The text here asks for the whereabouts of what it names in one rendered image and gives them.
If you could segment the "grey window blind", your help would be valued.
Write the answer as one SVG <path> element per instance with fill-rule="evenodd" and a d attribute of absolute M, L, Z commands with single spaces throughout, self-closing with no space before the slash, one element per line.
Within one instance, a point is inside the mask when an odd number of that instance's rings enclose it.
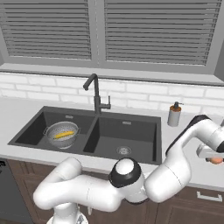
<path fill-rule="evenodd" d="M 204 66 L 223 0 L 104 0 L 106 59 Z"/>
<path fill-rule="evenodd" d="M 92 58 L 88 0 L 0 0 L 0 28 L 10 56 Z"/>

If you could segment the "dark grey sink faucet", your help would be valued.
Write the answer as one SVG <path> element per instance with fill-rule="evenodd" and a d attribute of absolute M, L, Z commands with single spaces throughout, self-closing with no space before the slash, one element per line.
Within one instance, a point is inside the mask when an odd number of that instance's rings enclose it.
<path fill-rule="evenodd" d="M 84 83 L 83 88 L 88 91 L 91 83 L 94 83 L 94 112 L 99 115 L 103 109 L 111 109 L 111 103 L 107 104 L 101 102 L 100 92 L 99 92 L 99 81 L 96 73 L 92 73 L 87 81 Z"/>

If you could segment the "grey window frame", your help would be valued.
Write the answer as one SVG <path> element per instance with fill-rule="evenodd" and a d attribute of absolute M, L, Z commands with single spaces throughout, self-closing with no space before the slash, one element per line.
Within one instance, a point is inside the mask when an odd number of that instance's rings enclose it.
<path fill-rule="evenodd" d="M 10 56 L 0 28 L 0 71 L 38 74 L 88 75 L 137 81 L 180 83 L 224 83 L 224 0 L 213 41 L 204 66 L 106 59 L 104 0 L 87 0 L 90 24 L 91 59 L 48 59 Z"/>

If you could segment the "yellow banana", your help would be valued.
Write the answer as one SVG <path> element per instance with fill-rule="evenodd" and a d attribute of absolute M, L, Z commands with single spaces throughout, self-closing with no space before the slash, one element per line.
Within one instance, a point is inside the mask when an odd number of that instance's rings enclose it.
<path fill-rule="evenodd" d="M 60 132 L 59 134 L 54 135 L 53 139 L 60 139 L 62 137 L 69 137 L 73 134 L 75 134 L 74 131 L 64 131 L 64 132 Z"/>

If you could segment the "grey metal colander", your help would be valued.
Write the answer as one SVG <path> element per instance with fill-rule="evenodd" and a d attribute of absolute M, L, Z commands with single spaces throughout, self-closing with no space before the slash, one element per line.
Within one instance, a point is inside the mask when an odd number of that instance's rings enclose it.
<path fill-rule="evenodd" d="M 62 137 L 60 139 L 53 139 L 54 135 L 64 131 L 74 131 L 75 134 L 71 136 Z M 81 129 L 74 122 L 56 122 L 50 127 L 46 127 L 43 134 L 46 136 L 48 142 L 51 145 L 63 149 L 71 147 L 80 132 Z"/>

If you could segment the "dark grey dishwasher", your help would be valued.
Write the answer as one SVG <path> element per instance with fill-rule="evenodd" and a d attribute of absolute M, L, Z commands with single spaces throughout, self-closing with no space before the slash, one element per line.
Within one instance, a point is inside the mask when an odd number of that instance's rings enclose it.
<path fill-rule="evenodd" d="M 33 224 L 11 168 L 0 158 L 0 220 L 15 224 Z"/>

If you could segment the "brown drawer front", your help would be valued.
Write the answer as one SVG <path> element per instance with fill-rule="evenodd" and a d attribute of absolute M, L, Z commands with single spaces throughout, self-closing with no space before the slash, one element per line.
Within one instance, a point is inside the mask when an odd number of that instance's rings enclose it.
<path fill-rule="evenodd" d="M 197 191 L 223 201 L 198 199 Z M 155 224 L 224 224 L 224 192 L 187 186 L 158 205 Z"/>

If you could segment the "grey soap dispenser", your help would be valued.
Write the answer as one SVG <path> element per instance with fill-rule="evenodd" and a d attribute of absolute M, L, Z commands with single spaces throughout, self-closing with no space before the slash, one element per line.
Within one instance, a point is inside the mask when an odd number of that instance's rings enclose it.
<path fill-rule="evenodd" d="M 178 101 L 175 101 L 174 104 L 170 106 L 169 115 L 167 119 L 167 124 L 169 126 L 177 127 L 179 125 L 181 110 L 181 103 Z"/>

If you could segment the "orange peach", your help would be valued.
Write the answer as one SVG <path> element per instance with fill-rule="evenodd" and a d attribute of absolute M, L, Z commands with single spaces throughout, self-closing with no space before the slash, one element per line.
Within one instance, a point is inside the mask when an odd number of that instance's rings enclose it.
<path fill-rule="evenodd" d="M 219 165 L 224 161 L 224 158 L 222 157 L 211 157 L 211 158 L 206 158 L 207 162 L 210 162 L 214 165 Z"/>

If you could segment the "dark grey double sink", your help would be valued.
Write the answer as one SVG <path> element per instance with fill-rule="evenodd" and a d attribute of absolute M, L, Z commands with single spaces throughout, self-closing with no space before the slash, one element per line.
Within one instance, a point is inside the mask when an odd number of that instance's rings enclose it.
<path fill-rule="evenodd" d="M 99 158 L 134 158 L 148 165 L 162 163 L 161 119 L 154 116 L 44 106 L 10 141 L 10 145 L 56 151 L 46 130 L 58 122 L 80 129 L 67 153 Z"/>

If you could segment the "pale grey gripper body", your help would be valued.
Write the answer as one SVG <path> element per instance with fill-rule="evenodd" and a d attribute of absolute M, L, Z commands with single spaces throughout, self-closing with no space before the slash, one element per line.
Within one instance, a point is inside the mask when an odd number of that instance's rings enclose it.
<path fill-rule="evenodd" d="M 216 152 L 203 143 L 199 145 L 196 153 L 199 158 L 224 158 L 224 152 Z"/>

